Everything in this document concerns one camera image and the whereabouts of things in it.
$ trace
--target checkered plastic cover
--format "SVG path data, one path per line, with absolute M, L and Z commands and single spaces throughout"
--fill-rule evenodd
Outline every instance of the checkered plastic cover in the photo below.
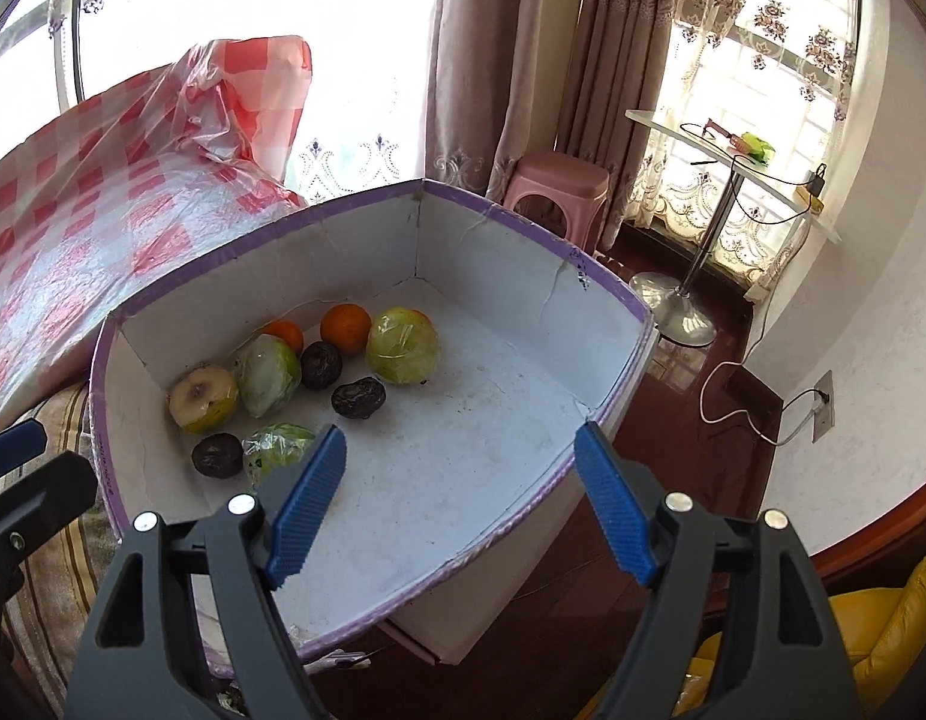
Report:
M 54 119 L 0 162 L 0 430 L 89 365 L 111 309 L 303 204 L 282 186 L 299 37 L 214 41 Z

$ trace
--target tabletop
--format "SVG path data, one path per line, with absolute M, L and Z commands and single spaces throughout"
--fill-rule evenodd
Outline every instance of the tabletop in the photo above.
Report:
M 664 124 L 654 117 L 654 111 L 628 110 L 626 112 L 627 119 L 632 119 L 634 122 L 637 122 L 637 124 L 643 124 L 644 127 L 650 127 L 658 132 L 662 132 L 663 135 L 668 135 L 671 138 L 676 138 L 678 141 L 687 143 L 689 146 L 698 148 L 709 158 L 730 167 L 731 170 L 738 172 L 748 181 L 752 181 L 767 194 L 771 194 L 776 197 L 776 199 L 786 204 L 786 206 L 791 208 L 794 212 L 799 213 L 805 211 L 805 205 L 799 200 L 793 199 L 792 186 L 783 184 L 771 175 L 762 172 L 759 170 L 759 166 L 752 160 L 744 157 L 733 160 L 733 154 L 727 153 L 722 148 L 719 148 L 716 143 L 702 138 L 699 135 L 692 134 L 692 132 L 686 132 L 685 129 L 680 129 L 680 127 L 668 127 L 667 124 Z M 829 240 L 835 244 L 840 242 L 839 234 L 836 232 L 831 221 L 812 214 L 807 214 L 805 216 L 810 220 L 810 224 L 822 231 Z

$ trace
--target silver bolt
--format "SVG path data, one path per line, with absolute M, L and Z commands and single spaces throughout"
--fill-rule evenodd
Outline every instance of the silver bolt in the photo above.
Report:
M 241 493 L 240 495 L 234 495 L 230 499 L 230 503 L 226 504 L 226 508 L 230 510 L 230 514 L 239 516 L 252 512 L 256 504 L 257 499 L 253 498 L 252 495 Z
M 777 531 L 783 530 L 789 524 L 789 517 L 783 514 L 779 509 L 769 509 L 763 515 L 763 520 L 767 525 Z
M 669 493 L 666 496 L 666 507 L 671 512 L 688 512 L 693 508 L 693 499 L 687 493 Z
M 143 512 L 143 514 L 137 514 L 137 518 L 133 520 L 133 527 L 140 531 L 140 533 L 152 531 L 156 526 L 157 515 L 153 514 L 153 512 Z

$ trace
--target wall outlet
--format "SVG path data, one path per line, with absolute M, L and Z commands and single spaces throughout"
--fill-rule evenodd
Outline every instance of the wall outlet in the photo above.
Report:
M 836 411 L 834 410 L 834 394 L 832 393 L 832 371 L 828 370 L 822 378 L 816 382 L 816 389 L 826 392 L 829 395 L 829 403 L 813 415 L 813 443 L 818 442 L 822 437 L 829 433 L 829 430 L 836 424 Z

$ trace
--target brown curtain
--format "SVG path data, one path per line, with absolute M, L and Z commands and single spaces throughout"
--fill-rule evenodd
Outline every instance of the brown curtain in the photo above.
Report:
M 527 149 L 542 0 L 436 0 L 425 172 L 501 201 Z
M 563 90 L 557 151 L 610 172 L 600 240 L 608 250 L 627 218 L 649 129 L 629 108 L 656 108 L 675 0 L 583 0 Z

